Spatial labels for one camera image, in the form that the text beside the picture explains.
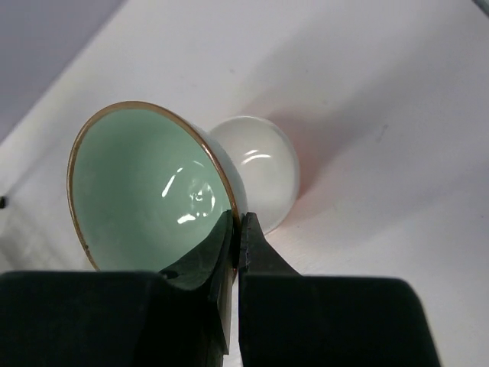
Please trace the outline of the mint bowl gold rim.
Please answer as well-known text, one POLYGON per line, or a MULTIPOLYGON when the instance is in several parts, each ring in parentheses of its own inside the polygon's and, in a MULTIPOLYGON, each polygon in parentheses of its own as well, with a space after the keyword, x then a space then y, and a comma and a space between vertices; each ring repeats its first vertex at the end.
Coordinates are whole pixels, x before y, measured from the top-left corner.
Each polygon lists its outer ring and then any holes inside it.
POLYGON ((73 225, 99 271, 159 271, 229 213, 248 209, 242 179, 207 132, 164 107, 117 102, 80 129, 66 189, 73 225))

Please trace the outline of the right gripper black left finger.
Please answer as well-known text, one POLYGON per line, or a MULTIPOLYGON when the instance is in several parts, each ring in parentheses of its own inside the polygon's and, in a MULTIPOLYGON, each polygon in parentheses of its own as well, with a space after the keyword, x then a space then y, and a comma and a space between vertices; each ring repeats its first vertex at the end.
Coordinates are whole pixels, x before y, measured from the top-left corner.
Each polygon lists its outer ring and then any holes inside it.
POLYGON ((3 366, 220 366, 229 350, 233 218, 152 271, 1 276, 3 366))

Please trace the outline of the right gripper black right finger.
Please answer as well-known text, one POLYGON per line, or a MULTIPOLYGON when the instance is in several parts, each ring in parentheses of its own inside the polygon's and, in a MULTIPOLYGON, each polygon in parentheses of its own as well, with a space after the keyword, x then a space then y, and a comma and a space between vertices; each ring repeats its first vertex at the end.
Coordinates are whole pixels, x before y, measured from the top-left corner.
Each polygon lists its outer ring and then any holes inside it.
POLYGON ((245 216, 238 266, 245 366, 437 366, 423 306, 399 278, 310 276, 245 216))

